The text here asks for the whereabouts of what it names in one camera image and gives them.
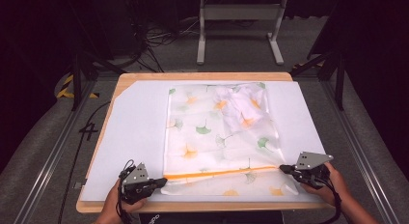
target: table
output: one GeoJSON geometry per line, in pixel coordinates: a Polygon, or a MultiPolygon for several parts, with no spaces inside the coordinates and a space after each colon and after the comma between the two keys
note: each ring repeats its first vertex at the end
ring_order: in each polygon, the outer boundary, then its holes
{"type": "MultiPolygon", "coordinates": [[[[192,73],[126,73],[123,74],[114,92],[113,99],[119,96],[126,88],[138,80],[234,80],[234,81],[292,81],[290,75],[286,72],[192,72],[192,73]]],[[[101,129],[98,141],[96,143],[93,159],[86,178],[88,178],[90,169],[93,165],[95,155],[98,151],[101,140],[111,115],[114,102],[111,102],[107,112],[106,119],[101,129]]],[[[79,212],[101,212],[103,202],[84,202],[78,199],[76,208],[79,212]]],[[[328,208],[327,204],[316,202],[285,202],[285,203],[266,203],[266,202],[154,202],[147,203],[139,212],[187,212],[187,211],[223,211],[223,210],[294,210],[294,209],[322,209],[328,208]]]]}

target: gray floor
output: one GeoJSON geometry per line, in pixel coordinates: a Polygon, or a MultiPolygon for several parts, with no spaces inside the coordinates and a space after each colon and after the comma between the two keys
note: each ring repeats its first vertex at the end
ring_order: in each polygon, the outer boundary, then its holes
{"type": "MultiPolygon", "coordinates": [[[[285,60],[283,66],[277,66],[274,62],[265,36],[269,24],[265,22],[256,22],[249,28],[231,23],[212,24],[207,31],[205,63],[202,66],[196,64],[198,35],[195,33],[153,50],[166,72],[290,71],[293,65],[306,62],[306,56],[324,22],[325,18],[283,21],[278,38],[285,60]]],[[[146,55],[143,58],[154,68],[146,55]]],[[[146,71],[141,70],[138,64],[125,70],[146,71]]],[[[334,87],[334,80],[330,83],[319,82],[314,73],[314,70],[310,70],[294,80],[300,83],[326,152],[335,156],[334,164],[343,172],[352,193],[376,219],[381,223],[409,223],[409,214],[406,212],[406,206],[409,205],[409,183],[392,160],[353,86],[349,80],[345,81],[345,110],[339,112],[328,94],[331,91],[328,88],[334,87]],[[342,117],[346,117],[352,137],[345,130],[342,117]],[[364,159],[357,154],[357,145],[364,159]],[[373,170],[374,174],[368,173],[368,169],[373,170]]],[[[60,157],[55,162],[55,167],[50,167],[49,173],[44,177],[43,190],[37,195],[31,194],[36,199],[30,205],[24,203],[37,184],[48,157],[54,153],[56,143],[61,142],[60,134],[67,127],[67,120],[73,115],[70,112],[72,99],[59,98],[38,121],[0,176],[0,223],[14,223],[15,220],[27,223],[58,222],[69,171],[81,141],[82,133],[79,130],[99,106],[111,99],[116,82],[117,77],[106,73],[95,85],[91,85],[92,92],[100,93],[100,97],[87,99],[75,113],[78,119],[72,124],[60,157]]],[[[61,83],[56,85],[56,91],[60,88],[61,83]]],[[[92,118],[98,130],[103,124],[106,109],[107,106],[102,107],[92,118]]],[[[93,134],[89,141],[84,139],[79,149],[69,182],[62,223],[92,223],[96,218],[96,214],[81,214],[76,211],[75,204],[80,190],[74,186],[76,182],[84,182],[97,137],[98,133],[93,134]]],[[[283,211],[287,224],[317,223],[328,219],[333,213],[333,210],[283,211]]],[[[336,223],[346,221],[342,217],[336,223]]]]}

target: hand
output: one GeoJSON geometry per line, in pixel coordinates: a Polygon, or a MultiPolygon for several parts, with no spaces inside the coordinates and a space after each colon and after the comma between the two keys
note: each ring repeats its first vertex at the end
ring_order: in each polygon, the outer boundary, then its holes
{"type": "MultiPolygon", "coordinates": [[[[378,224],[370,213],[354,198],[349,192],[348,186],[343,179],[342,174],[334,168],[329,162],[325,163],[330,171],[330,180],[333,187],[341,197],[341,210],[343,214],[349,217],[352,223],[365,223],[365,224],[378,224]]],[[[328,204],[334,206],[335,198],[331,189],[327,186],[323,186],[320,189],[314,189],[306,184],[301,183],[301,186],[309,193],[316,194],[322,198],[328,204]]]]}
{"type": "MultiPolygon", "coordinates": [[[[108,195],[105,199],[105,204],[102,208],[102,212],[99,215],[98,219],[95,223],[104,224],[104,223],[112,223],[112,224],[120,224],[121,218],[117,214],[117,203],[118,203],[118,186],[120,185],[120,180],[117,180],[115,185],[111,188],[108,195]]],[[[140,209],[144,206],[147,202],[147,199],[144,198],[133,205],[129,205],[126,202],[122,202],[123,209],[128,212],[135,212],[136,210],[140,209]]]]}
{"type": "MultiPolygon", "coordinates": [[[[330,171],[330,180],[333,184],[335,190],[340,194],[341,199],[346,199],[351,197],[351,193],[349,192],[349,188],[346,185],[345,180],[343,179],[342,174],[332,166],[329,162],[324,163],[327,166],[328,170],[330,171]]],[[[301,183],[301,186],[308,192],[312,194],[316,194],[321,197],[324,202],[330,204],[331,206],[335,205],[335,198],[334,194],[327,186],[323,186],[319,189],[314,189],[304,183],[301,183]]]]}

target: yellow flower print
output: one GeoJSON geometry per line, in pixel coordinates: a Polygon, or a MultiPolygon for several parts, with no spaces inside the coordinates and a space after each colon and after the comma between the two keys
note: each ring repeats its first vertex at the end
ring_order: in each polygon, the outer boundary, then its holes
{"type": "Polygon", "coordinates": [[[246,119],[243,116],[243,113],[241,113],[241,118],[243,118],[243,122],[241,123],[245,128],[248,128],[250,126],[252,126],[252,124],[255,122],[255,119],[251,118],[251,119],[246,119]]]}
{"type": "Polygon", "coordinates": [[[281,190],[281,188],[275,188],[273,186],[270,186],[268,189],[270,190],[270,193],[273,196],[284,196],[284,193],[281,190]]]}
{"type": "Polygon", "coordinates": [[[238,192],[234,189],[229,189],[223,193],[223,196],[238,196],[238,192]]]}
{"type": "Polygon", "coordinates": [[[257,103],[257,101],[255,99],[251,98],[251,102],[257,109],[260,109],[259,104],[257,103]]]}
{"type": "Polygon", "coordinates": [[[190,96],[188,96],[186,103],[191,105],[191,104],[195,103],[195,101],[196,101],[197,99],[198,99],[197,97],[190,97],[190,96]]]}
{"type": "Polygon", "coordinates": [[[186,144],[186,147],[185,147],[185,153],[184,153],[184,155],[183,155],[183,158],[194,158],[194,157],[196,157],[198,155],[198,151],[197,150],[194,150],[194,149],[192,149],[192,148],[190,148],[189,146],[187,146],[187,144],[186,144]]]}
{"type": "Polygon", "coordinates": [[[225,100],[221,100],[220,102],[216,103],[214,109],[221,110],[223,109],[223,107],[225,107],[226,104],[227,102],[225,100]]]}

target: human hand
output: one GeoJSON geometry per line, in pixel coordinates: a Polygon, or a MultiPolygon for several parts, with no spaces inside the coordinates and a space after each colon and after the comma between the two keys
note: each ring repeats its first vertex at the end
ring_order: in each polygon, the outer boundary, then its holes
{"type": "MultiPolygon", "coordinates": [[[[102,212],[99,215],[98,219],[95,223],[103,224],[103,223],[121,223],[121,218],[117,214],[117,203],[118,203],[118,186],[120,185],[120,180],[117,180],[115,185],[111,188],[108,195],[105,199],[105,204],[102,208],[102,212]]],[[[145,205],[147,199],[144,198],[139,200],[138,202],[134,203],[133,205],[129,205],[128,203],[121,201],[123,210],[128,213],[135,212],[136,210],[140,209],[145,205]]]]}
{"type": "MultiPolygon", "coordinates": [[[[332,166],[331,163],[325,162],[324,164],[328,168],[328,171],[330,171],[331,183],[335,190],[340,195],[341,199],[346,199],[350,197],[351,193],[349,192],[349,188],[346,185],[346,182],[342,174],[336,168],[334,168],[334,166],[332,166]]],[[[318,195],[324,202],[330,204],[331,206],[335,205],[334,194],[331,191],[331,189],[328,188],[327,186],[323,186],[322,188],[319,189],[314,189],[304,183],[301,183],[301,187],[303,187],[308,193],[318,195]]]]}

